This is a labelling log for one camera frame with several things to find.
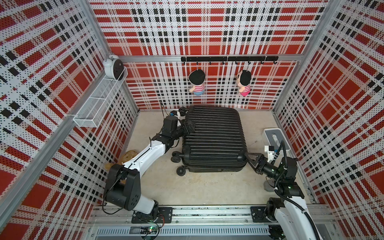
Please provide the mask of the black wall hook rail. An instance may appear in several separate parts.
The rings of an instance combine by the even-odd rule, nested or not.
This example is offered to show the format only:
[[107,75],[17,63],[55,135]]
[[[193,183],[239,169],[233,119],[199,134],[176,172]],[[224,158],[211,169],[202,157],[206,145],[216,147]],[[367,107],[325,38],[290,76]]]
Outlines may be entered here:
[[273,62],[274,64],[279,60],[278,56],[219,56],[219,57],[181,57],[181,62]]

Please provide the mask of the doll with pink skirt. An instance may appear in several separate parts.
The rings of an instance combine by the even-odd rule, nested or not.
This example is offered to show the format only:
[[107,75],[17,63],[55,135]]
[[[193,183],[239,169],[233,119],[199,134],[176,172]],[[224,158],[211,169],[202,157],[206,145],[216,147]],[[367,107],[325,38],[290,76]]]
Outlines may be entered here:
[[251,92],[251,87],[250,87],[251,79],[252,79],[252,74],[247,70],[241,70],[238,73],[236,84],[241,96],[246,97]]

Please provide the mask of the doll with blue shorts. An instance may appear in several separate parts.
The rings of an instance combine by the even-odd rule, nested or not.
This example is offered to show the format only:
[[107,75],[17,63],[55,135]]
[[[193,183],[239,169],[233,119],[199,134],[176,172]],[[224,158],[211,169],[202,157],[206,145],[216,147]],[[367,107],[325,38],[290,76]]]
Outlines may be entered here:
[[192,84],[192,87],[189,89],[189,92],[195,96],[201,96],[205,92],[205,78],[206,74],[203,70],[195,70],[189,75],[189,81]]

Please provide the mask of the green circuit board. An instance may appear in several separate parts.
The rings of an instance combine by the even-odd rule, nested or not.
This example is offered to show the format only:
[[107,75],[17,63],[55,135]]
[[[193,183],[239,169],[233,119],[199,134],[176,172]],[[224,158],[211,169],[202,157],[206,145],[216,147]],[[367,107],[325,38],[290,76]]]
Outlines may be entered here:
[[143,240],[154,240],[160,233],[159,225],[143,226],[140,228],[140,237]]

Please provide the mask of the black ribbed hard suitcase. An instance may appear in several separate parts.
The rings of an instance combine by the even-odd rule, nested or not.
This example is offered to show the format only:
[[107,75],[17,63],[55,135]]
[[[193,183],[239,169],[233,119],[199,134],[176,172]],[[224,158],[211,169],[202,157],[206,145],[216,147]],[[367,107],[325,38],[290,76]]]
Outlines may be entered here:
[[191,106],[185,119],[195,131],[183,138],[181,152],[173,152],[171,161],[182,162],[176,170],[184,176],[194,173],[239,172],[246,165],[247,144],[239,112],[232,108]]

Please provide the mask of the white alarm clock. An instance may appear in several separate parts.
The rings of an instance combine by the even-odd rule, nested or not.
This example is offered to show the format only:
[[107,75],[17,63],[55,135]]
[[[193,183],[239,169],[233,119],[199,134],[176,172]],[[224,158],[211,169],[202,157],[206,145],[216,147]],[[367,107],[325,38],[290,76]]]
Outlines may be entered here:
[[123,77],[124,64],[117,55],[109,55],[103,61],[105,74],[109,79],[120,81]]

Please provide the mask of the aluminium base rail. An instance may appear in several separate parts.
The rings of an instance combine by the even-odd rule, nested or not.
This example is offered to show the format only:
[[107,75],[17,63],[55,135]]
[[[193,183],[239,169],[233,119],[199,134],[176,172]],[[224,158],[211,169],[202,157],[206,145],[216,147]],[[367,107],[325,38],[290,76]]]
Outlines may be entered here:
[[[97,207],[86,231],[87,240],[143,240],[140,228],[159,225],[155,240],[173,239],[283,239],[279,223],[265,218],[265,205],[161,206],[152,223],[141,221],[134,211],[113,206]],[[335,219],[324,205],[308,205],[322,239],[337,237]]]

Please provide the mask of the white grey tissue box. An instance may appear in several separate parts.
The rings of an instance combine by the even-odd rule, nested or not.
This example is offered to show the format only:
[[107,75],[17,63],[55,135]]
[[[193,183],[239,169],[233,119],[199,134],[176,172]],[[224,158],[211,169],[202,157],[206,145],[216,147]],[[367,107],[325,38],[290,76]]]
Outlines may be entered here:
[[279,128],[264,129],[262,137],[263,137],[265,146],[272,146],[275,151],[278,150],[282,141],[284,141],[285,143],[286,151],[288,152],[291,150],[289,141],[284,136],[283,131]]

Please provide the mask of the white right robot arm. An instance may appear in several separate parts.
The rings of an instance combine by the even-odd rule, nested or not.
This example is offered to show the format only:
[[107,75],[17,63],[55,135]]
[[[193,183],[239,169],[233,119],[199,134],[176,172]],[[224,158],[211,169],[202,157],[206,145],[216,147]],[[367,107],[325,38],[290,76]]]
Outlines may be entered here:
[[297,160],[284,156],[278,167],[268,162],[260,153],[246,153],[248,163],[259,175],[274,181],[276,198],[270,198],[265,209],[265,218],[279,223],[286,240],[321,240],[310,215],[305,196],[296,183]]

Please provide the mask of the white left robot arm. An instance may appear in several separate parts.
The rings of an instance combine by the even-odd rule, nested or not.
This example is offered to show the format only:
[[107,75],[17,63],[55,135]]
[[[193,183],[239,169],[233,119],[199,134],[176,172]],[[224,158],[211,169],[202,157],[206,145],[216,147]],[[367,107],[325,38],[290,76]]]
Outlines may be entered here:
[[103,204],[111,203],[121,210],[134,211],[141,221],[154,223],[161,215],[159,203],[142,194],[141,178],[176,140],[194,133],[195,128],[196,125],[192,121],[180,120],[175,116],[165,117],[160,132],[150,139],[146,148],[128,162],[114,164],[110,168]]

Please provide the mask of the brown teddy bear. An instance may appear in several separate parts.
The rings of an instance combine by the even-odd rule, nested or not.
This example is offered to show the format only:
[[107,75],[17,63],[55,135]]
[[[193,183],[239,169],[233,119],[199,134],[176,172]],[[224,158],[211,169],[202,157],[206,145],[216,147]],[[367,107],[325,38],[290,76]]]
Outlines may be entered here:
[[125,154],[123,154],[116,163],[106,163],[105,169],[106,169],[107,175],[109,173],[109,170],[111,169],[111,167],[114,164],[123,165],[124,163],[126,163],[126,162],[130,161],[132,158],[134,158],[137,154],[138,154],[138,152],[136,152],[134,150],[130,150],[130,151],[126,152]]

